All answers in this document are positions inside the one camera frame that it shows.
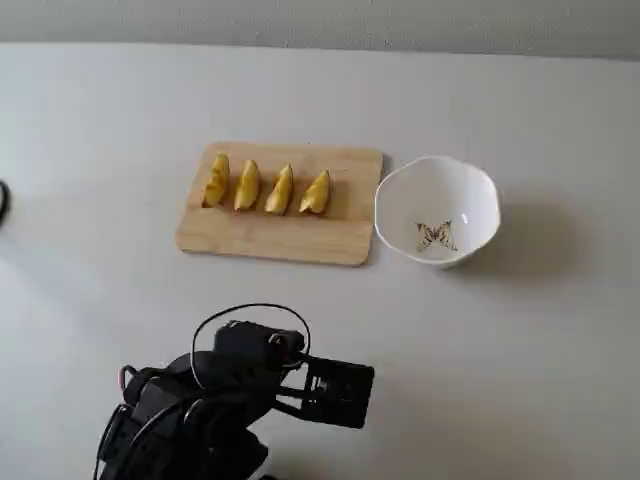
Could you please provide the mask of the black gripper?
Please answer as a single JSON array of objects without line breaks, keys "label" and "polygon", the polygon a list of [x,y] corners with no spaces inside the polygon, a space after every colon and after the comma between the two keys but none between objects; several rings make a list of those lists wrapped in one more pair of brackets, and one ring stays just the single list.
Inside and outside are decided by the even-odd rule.
[{"label": "black gripper", "polygon": [[305,340],[295,330],[231,321],[215,334],[213,351],[273,369],[297,368],[305,359]]}]

